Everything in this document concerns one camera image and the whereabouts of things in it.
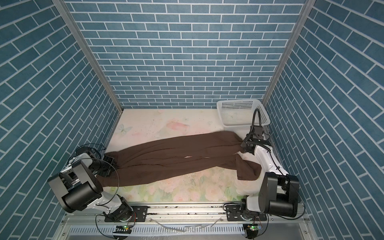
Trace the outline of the brown trousers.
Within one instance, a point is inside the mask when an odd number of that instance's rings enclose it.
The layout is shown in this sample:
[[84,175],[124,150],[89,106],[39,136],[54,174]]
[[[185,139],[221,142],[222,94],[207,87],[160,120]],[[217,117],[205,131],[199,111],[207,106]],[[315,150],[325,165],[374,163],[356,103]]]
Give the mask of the brown trousers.
[[97,179],[103,187],[126,187],[220,167],[237,171],[238,180],[255,181],[262,167],[242,159],[241,143],[242,139],[229,131],[148,142],[109,152],[107,155],[117,161],[117,169]]

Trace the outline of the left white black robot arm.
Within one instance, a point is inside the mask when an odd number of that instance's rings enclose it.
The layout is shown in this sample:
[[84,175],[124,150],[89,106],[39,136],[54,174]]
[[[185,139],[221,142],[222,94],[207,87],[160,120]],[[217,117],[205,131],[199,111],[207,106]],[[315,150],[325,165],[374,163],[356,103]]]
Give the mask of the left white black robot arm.
[[62,208],[68,212],[98,210],[105,222],[129,222],[134,210],[117,195],[104,192],[97,177],[110,177],[117,161],[87,145],[76,149],[67,166],[48,179],[48,184]]

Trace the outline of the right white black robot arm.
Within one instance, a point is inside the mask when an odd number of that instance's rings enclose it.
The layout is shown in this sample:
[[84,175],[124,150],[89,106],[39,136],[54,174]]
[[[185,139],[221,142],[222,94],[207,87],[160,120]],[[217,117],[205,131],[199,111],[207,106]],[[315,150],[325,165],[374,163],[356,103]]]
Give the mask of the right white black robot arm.
[[263,135],[248,133],[242,147],[256,157],[265,171],[259,193],[242,200],[243,212],[274,215],[287,220],[300,218],[302,215],[297,216],[299,180],[283,168],[270,142]]

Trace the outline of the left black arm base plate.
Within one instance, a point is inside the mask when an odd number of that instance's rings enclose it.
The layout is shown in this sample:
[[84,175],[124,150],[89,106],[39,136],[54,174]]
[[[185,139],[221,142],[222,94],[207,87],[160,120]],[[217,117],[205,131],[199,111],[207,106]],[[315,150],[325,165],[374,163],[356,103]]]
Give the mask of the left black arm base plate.
[[148,213],[148,206],[120,206],[111,214],[104,214],[105,222],[145,222]]

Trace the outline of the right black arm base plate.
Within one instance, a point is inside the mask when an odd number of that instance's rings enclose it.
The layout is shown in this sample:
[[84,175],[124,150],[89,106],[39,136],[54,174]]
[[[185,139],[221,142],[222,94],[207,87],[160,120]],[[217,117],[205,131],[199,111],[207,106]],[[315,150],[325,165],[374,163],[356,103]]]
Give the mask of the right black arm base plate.
[[240,205],[237,204],[224,204],[222,208],[226,214],[228,222],[264,222],[267,220],[266,214],[248,211],[247,209],[243,209]]

